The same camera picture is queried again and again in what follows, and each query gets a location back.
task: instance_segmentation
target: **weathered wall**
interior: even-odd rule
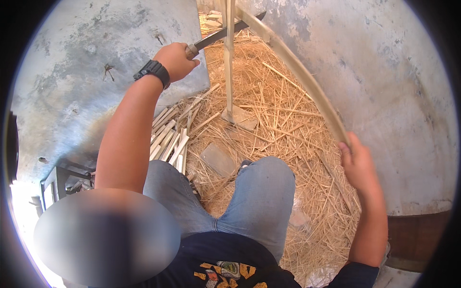
[[[106,123],[133,74],[162,44],[199,39],[194,0],[62,0],[38,31],[16,81],[18,179],[38,181],[63,157],[95,167]],[[198,59],[199,67],[162,94],[157,111],[209,87],[202,53]],[[109,73],[103,81],[106,64],[114,81]]]
[[[238,0],[264,18],[368,145],[389,215],[450,209],[458,127],[443,63],[402,0]]]

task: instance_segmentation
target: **jeans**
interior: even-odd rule
[[[214,218],[192,193],[189,181],[167,162],[153,160],[143,194],[161,203],[179,224],[181,238],[202,232],[225,232],[251,238],[280,261],[295,195],[295,175],[276,157],[241,168],[227,210]]]

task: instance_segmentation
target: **machete handle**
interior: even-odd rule
[[[199,54],[199,51],[197,50],[194,44],[189,44],[189,46],[186,47],[187,60],[194,59],[194,57],[197,56],[198,54]]]

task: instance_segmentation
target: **black watch strap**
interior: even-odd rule
[[[133,78],[136,80],[141,79],[144,75],[151,74],[160,79],[163,84],[163,89],[168,88],[170,85],[170,74],[168,74],[168,71],[163,67],[163,65],[157,61],[157,60],[149,60],[144,67],[141,68],[135,75],[133,75]]]

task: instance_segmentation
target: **dry straw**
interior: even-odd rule
[[[187,174],[195,175],[203,206],[219,217],[235,187],[235,176],[222,178],[199,158],[211,142],[236,163],[265,156],[282,159],[296,175],[294,210],[306,215],[307,222],[288,226],[280,265],[290,270],[302,287],[329,282],[347,260],[360,206],[344,177],[340,154],[325,120],[314,102],[295,86],[299,86],[298,81],[272,50],[260,38],[243,30],[235,37],[234,104],[253,112],[259,123],[253,133],[233,127],[221,117],[199,127],[226,107],[223,42],[205,48],[205,55],[211,86],[221,85],[201,102],[191,124],[186,167]],[[179,110],[183,111],[193,100],[181,101]],[[228,128],[239,132],[238,139],[227,134]],[[336,183],[332,175],[338,178]],[[344,191],[343,196],[338,186]]]

